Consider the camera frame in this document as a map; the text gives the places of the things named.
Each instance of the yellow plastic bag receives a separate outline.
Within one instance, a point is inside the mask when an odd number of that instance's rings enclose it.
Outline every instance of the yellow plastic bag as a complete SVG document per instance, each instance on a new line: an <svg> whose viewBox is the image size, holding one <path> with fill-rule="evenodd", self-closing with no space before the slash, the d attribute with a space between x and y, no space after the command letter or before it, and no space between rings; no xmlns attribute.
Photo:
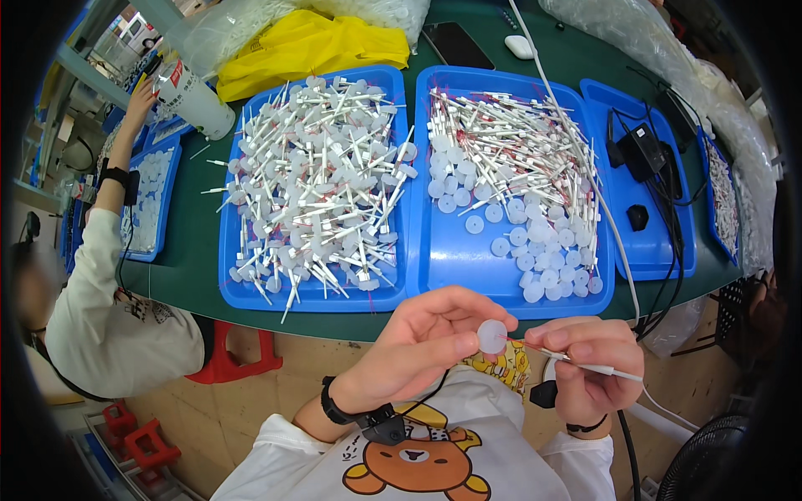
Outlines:
<svg viewBox="0 0 802 501"><path fill-rule="evenodd" d="M255 36L218 74L217 94L234 101L286 81L331 71L389 64L407 67L409 46L400 28L369 26L362 19L329 20L295 10Z"/></svg>

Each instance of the tiled floor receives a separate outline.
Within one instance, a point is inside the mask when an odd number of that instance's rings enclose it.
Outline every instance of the tiled floor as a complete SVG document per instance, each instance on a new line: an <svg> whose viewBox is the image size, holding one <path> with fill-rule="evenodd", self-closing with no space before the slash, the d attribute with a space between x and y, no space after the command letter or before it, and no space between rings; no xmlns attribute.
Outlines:
<svg viewBox="0 0 802 501"><path fill-rule="evenodd" d="M708 301L701 326L685 344L715 330L715 308ZM237 345L229 345L242 362L257 353L255 339L243 329ZM324 341L276 334L275 352L284 358L280 370L236 382L205 386L182 378L164 388L126 399L140 422L158 418L168 441L182 451L174 473L198 494L208 498L249 453L261 423L272 413L287 417L320 391L320 381L352 366L370 345ZM532 384L540 381L545 359L530 354ZM726 409L736 379L735 364L714 347L694 354L661 360L646 351L646 384L657 402L697 424ZM640 403L652 408L646 397ZM538 448L562 429L553 410L525 403L524 437ZM679 450L679 444L629 417L641 476L660 479ZM612 474L619 499L628 499L632 487L629 459L621 428L616 422L616 454Z"/></svg>

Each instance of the window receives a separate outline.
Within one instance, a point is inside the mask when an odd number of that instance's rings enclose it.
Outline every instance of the window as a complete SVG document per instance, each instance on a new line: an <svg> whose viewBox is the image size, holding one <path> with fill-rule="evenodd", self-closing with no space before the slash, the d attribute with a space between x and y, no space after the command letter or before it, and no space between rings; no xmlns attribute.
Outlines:
<svg viewBox="0 0 802 501"><path fill-rule="evenodd" d="M137 19L136 21L132 22L131 25L128 27L128 33L131 34L132 37L136 37L136 34L140 32L142 28L142 22Z"/></svg>

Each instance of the black wristwatch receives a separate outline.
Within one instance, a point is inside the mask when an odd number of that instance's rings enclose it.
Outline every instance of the black wristwatch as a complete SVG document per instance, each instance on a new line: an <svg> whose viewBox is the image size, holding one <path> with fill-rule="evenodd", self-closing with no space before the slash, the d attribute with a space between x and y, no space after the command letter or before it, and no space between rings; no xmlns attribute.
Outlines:
<svg viewBox="0 0 802 501"><path fill-rule="evenodd" d="M123 188L128 189L128 173L121 168L114 167L105 169L103 174L100 175L100 184L98 184L98 186L103 186L103 182L106 179L115 180L122 184Z"/></svg>
<svg viewBox="0 0 802 501"><path fill-rule="evenodd" d="M590 431L595 430L596 428L600 427L604 420L607 419L607 414L601 418L601 421L597 422L593 426L579 426L579 425L572 425L572 424L565 424L565 429L568 431L572 431L573 433L581 432L581 433L589 433Z"/></svg>
<svg viewBox="0 0 802 501"><path fill-rule="evenodd" d="M392 404L386 403L378 409L360 414L342 412L329 396L329 386L333 380L334 376L325 376L323 378L320 404L323 407L323 412L334 424L347 425L355 422L362 429L365 438L371 442L378 442L387 446L394 446L403 442L406 438L403 416L395 413Z"/></svg>

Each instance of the sleeve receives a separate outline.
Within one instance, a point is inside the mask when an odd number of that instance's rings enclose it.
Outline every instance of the sleeve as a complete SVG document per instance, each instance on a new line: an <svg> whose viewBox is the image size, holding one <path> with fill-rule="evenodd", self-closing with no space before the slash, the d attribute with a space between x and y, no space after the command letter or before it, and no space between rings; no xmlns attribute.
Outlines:
<svg viewBox="0 0 802 501"><path fill-rule="evenodd" d="M615 501L613 438L580 440L558 433L537 452L559 475L571 499Z"/></svg>
<svg viewBox="0 0 802 501"><path fill-rule="evenodd" d="M273 414L262 423L248 457L217 488L210 501L281 499L331 447L287 422L284 416Z"/></svg>
<svg viewBox="0 0 802 501"><path fill-rule="evenodd" d="M75 252L75 269L55 302L48 331L86 333L94 343L103 342L106 320L114 305L115 271L122 250L119 216L93 208L83 230L83 243Z"/></svg>

